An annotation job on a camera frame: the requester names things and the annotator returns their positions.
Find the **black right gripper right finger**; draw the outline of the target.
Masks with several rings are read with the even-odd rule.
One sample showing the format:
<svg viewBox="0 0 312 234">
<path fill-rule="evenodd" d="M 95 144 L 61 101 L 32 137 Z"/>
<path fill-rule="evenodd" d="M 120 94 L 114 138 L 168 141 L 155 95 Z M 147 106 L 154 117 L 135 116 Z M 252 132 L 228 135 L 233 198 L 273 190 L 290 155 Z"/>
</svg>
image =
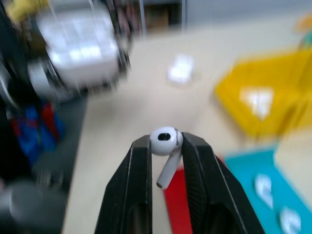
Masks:
<svg viewBox="0 0 312 234">
<path fill-rule="evenodd" d="M 182 155 L 194 234 L 263 234 L 241 185 L 201 137 L 183 133 Z"/>
</svg>

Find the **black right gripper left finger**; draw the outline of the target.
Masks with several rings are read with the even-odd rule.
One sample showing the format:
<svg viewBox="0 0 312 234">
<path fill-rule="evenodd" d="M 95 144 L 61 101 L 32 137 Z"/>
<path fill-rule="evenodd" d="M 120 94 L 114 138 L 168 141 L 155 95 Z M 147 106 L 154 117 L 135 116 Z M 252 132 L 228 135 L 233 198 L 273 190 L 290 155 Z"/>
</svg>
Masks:
<svg viewBox="0 0 312 234">
<path fill-rule="evenodd" d="M 153 232 L 152 153 L 149 136 L 135 140 L 108 182 L 95 233 Z"/>
</svg>

